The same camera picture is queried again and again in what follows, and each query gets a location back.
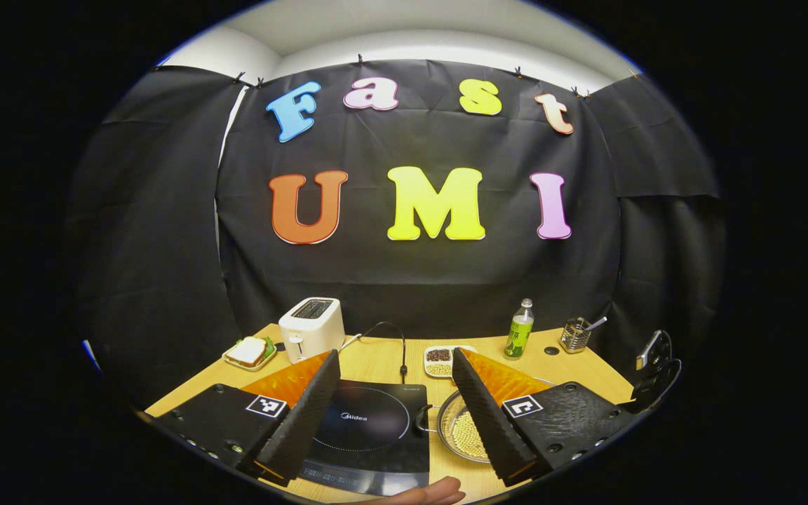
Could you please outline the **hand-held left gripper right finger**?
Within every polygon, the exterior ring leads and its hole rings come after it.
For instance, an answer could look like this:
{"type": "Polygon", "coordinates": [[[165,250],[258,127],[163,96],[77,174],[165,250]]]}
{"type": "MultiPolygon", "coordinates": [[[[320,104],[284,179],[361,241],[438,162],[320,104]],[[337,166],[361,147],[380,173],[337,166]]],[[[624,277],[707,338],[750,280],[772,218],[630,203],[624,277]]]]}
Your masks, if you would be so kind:
{"type": "Polygon", "coordinates": [[[452,351],[452,376],[497,477],[509,487],[560,473],[637,422],[583,384],[551,386],[478,352],[452,351]]]}

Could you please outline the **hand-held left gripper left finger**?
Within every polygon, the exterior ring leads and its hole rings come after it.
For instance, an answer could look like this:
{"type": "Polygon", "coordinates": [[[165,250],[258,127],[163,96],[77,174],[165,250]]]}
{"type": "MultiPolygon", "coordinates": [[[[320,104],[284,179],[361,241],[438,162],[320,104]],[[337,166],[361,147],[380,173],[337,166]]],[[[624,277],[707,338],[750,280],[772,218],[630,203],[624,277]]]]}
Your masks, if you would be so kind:
{"type": "Polygon", "coordinates": [[[223,466],[286,487],[298,476],[340,378],[339,352],[235,388],[213,384],[155,425],[223,466]]]}

